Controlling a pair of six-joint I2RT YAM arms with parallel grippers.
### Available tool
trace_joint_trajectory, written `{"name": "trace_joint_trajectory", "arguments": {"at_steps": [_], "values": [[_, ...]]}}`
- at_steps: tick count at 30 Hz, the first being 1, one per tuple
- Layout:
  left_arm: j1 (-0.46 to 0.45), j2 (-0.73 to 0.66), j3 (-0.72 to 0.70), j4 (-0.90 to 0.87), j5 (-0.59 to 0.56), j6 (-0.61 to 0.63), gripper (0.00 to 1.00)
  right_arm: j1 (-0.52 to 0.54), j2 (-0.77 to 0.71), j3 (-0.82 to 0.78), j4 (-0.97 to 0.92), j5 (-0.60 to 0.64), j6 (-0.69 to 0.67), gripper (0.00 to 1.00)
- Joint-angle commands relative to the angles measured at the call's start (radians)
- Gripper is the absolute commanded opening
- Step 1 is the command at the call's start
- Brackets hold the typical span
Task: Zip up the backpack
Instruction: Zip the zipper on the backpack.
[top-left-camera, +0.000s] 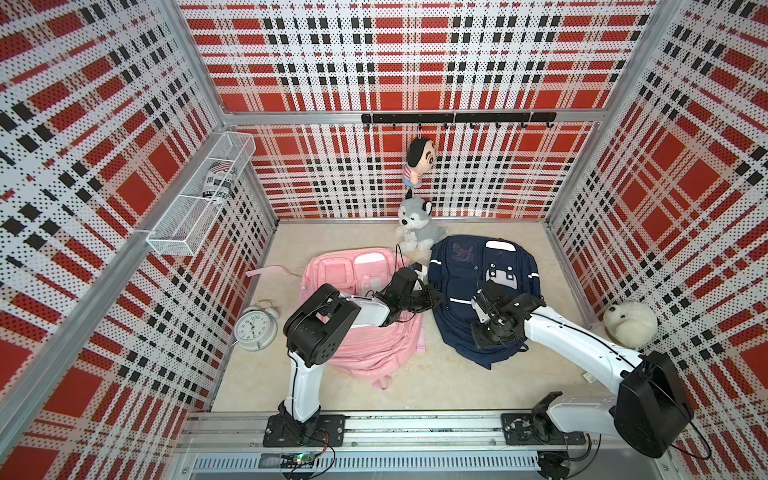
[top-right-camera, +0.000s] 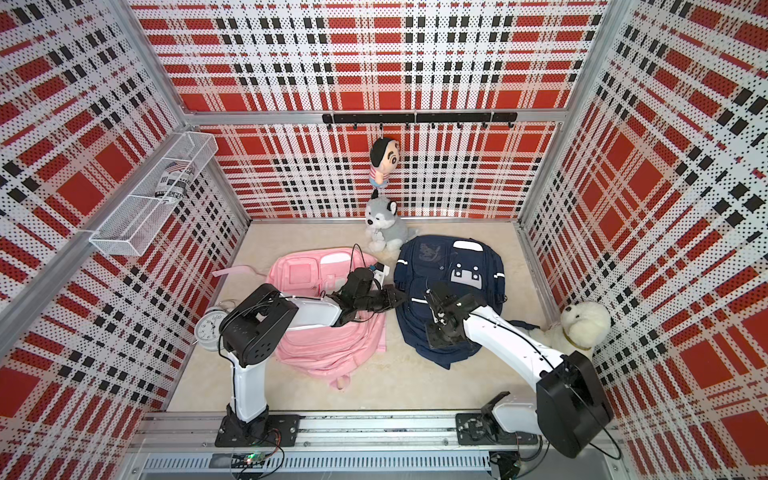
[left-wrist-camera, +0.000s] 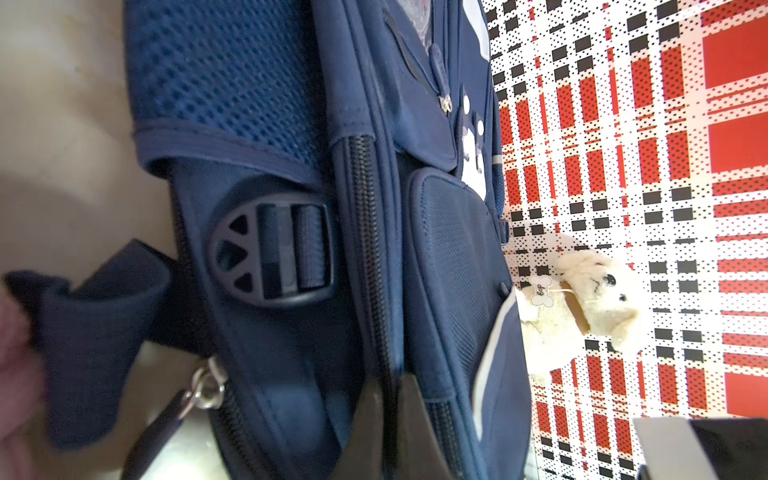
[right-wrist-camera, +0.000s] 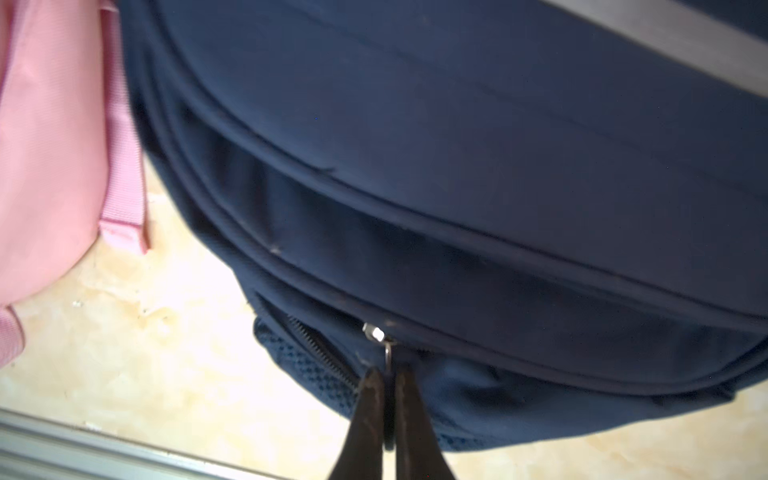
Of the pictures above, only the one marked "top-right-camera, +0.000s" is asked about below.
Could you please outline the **navy blue backpack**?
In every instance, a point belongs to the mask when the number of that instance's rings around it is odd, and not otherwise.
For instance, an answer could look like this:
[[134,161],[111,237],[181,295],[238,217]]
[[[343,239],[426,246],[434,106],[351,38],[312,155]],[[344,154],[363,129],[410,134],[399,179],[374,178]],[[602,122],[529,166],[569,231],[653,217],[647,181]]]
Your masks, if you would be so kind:
[[498,314],[506,302],[502,258],[491,247],[472,238],[442,235],[413,238],[400,249],[393,281],[398,290],[407,294],[407,300],[396,308],[404,342],[446,370],[475,355],[481,346],[468,341],[441,348],[429,345],[427,326],[433,317],[427,290],[446,284],[453,295],[473,294]]

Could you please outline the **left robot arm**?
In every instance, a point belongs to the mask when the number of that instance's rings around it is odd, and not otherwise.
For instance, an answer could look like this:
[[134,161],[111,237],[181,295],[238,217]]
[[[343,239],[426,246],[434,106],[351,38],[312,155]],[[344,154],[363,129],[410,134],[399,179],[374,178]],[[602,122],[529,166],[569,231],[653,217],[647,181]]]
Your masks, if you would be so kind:
[[353,270],[340,290],[321,298],[289,295],[262,284],[219,326],[220,352],[233,375],[228,415],[245,425],[266,421],[266,365],[287,331],[341,327],[355,321],[360,311],[377,315],[406,300],[404,292],[378,283],[365,267]]

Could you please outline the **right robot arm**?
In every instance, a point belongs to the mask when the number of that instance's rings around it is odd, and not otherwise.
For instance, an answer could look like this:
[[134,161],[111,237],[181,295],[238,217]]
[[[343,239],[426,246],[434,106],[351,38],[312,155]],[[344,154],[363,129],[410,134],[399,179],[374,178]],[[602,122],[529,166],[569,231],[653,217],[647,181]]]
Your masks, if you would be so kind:
[[505,394],[491,408],[506,432],[543,436],[560,454],[577,457],[614,418],[595,367],[579,352],[548,347],[501,318],[482,298],[461,297],[439,282],[425,293],[433,319],[427,323],[431,347],[474,342],[488,349],[535,392],[527,404]]

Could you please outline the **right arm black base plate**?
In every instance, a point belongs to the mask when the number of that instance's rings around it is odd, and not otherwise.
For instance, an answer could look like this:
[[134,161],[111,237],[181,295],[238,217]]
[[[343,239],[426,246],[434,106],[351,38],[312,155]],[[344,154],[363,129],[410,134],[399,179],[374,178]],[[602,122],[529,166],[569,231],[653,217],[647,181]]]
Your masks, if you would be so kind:
[[462,446],[537,446],[539,437],[525,432],[504,431],[490,416],[479,412],[455,415],[458,443]]

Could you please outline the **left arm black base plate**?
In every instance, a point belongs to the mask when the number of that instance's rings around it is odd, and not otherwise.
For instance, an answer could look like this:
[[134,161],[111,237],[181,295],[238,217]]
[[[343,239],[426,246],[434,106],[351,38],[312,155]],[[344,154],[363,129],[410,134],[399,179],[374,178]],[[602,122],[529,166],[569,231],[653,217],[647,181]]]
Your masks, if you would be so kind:
[[272,415],[265,412],[250,422],[244,422],[235,413],[228,411],[219,426],[214,445],[219,448],[266,444],[293,447],[300,420],[300,415]]

